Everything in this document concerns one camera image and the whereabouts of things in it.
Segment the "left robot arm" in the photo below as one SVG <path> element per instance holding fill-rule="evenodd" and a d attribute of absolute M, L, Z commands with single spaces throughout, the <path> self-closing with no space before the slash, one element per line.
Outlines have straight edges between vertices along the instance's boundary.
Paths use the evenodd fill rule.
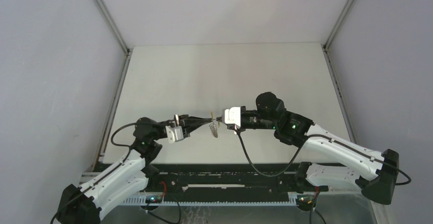
<path fill-rule="evenodd" d="M 117 129 L 133 127 L 134 141 L 125 145 L 127 152 L 93 179 L 75 186 L 70 184 L 61 195 L 51 221 L 60 223 L 100 223 L 109 212 L 136 192 L 155 191 L 160 184 L 158 169 L 151 163 L 162 149 L 159 139 L 179 142 L 191 132 L 213 121 L 189 115 L 156 122 L 142 117 Z"/>

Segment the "large keyring with yellow grip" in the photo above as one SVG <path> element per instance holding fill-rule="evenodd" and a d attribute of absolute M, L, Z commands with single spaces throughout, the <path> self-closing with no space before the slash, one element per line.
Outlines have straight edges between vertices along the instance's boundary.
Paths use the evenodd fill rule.
<path fill-rule="evenodd" d="M 214 114 L 212 111 L 211 111 L 211 121 L 209 123 L 209 128 L 210 128 L 212 136 L 214 138 L 218 138 L 219 137 L 219 135 L 218 135 L 219 122 L 218 122 L 217 118 L 214 117 Z"/>

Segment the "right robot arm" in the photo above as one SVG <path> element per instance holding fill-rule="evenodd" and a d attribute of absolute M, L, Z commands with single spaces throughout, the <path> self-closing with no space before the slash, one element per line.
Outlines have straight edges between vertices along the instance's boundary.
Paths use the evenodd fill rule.
<path fill-rule="evenodd" d="M 274 137 L 280 142 L 322 153 L 340 163 L 340 166 L 307 163 L 307 168 L 295 177 L 299 190 L 309 191 L 314 186 L 355 188 L 371 201 L 391 204 L 399 174 L 396 151 L 375 151 L 338 137 L 311 119 L 288 111 L 272 92 L 258 95 L 256 107 L 225 109 L 217 121 L 237 134 L 247 129 L 274 130 Z"/>

